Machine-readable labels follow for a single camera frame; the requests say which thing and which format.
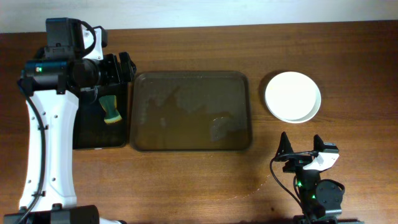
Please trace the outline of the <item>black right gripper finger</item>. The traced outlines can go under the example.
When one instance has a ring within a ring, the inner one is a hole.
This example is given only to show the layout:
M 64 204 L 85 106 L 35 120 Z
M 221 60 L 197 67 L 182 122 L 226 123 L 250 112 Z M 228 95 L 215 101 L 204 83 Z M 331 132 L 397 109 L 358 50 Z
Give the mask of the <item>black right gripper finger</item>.
M 292 155 L 293 149 L 291 143 L 287 137 L 287 133 L 283 132 L 280 137 L 279 147 L 275 154 L 276 159 L 288 159 Z
M 325 150 L 325 144 L 317 134 L 313 137 L 313 150 L 317 152 L 323 152 Z

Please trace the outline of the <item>green yellow sponge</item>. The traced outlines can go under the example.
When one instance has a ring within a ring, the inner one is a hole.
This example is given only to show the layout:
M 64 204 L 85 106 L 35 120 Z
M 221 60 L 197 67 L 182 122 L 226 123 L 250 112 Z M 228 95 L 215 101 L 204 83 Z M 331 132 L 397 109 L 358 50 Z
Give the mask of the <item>green yellow sponge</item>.
M 104 122 L 106 124 L 117 123 L 122 120 L 122 117 L 117 109 L 117 98 L 115 95 L 102 96 L 99 103 L 105 111 Z

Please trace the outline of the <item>white plate top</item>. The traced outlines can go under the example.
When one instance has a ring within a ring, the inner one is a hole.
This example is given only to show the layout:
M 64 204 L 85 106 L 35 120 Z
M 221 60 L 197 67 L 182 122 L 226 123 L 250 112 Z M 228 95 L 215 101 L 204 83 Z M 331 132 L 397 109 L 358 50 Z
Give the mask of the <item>white plate top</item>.
M 266 85 L 264 102 L 277 119 L 297 124 L 311 120 L 318 113 L 322 95 L 310 77 L 299 72 L 282 72 Z

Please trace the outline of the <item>pale blue plate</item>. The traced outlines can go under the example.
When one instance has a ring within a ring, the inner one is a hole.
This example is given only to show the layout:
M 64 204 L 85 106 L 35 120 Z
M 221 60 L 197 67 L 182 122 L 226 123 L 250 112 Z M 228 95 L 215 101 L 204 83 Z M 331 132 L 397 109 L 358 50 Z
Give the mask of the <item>pale blue plate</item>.
M 268 110 L 277 119 L 286 123 L 304 123 L 311 120 L 320 110 L 322 95 L 319 89 L 309 93 L 271 93 L 266 91 Z

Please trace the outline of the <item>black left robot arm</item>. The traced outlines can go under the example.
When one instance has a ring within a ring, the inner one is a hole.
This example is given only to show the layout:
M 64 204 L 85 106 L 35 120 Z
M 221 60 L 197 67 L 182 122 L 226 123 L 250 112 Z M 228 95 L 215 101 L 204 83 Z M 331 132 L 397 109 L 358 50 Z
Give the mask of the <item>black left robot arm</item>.
M 17 85 L 29 113 L 27 175 L 19 210 L 4 223 L 105 223 L 94 205 L 79 206 L 73 151 L 127 141 L 127 52 L 104 54 L 108 33 L 67 17 L 46 21 L 47 44 L 25 63 Z

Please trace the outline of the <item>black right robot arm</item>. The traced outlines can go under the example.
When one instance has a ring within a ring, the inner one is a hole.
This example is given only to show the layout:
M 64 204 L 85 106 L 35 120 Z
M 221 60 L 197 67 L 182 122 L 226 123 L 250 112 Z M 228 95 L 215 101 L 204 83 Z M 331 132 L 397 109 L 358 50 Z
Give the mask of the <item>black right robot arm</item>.
M 294 223 L 337 223 L 342 213 L 341 203 L 345 193 L 343 184 L 322 179 L 320 174 L 330 169 L 339 158 L 339 149 L 324 142 L 319 135 L 313 137 L 313 150 L 294 152 L 287 134 L 283 132 L 274 162 L 283 162 L 284 173 L 294 174 L 291 192 L 274 175 L 276 182 L 298 203 L 301 215 L 293 217 Z

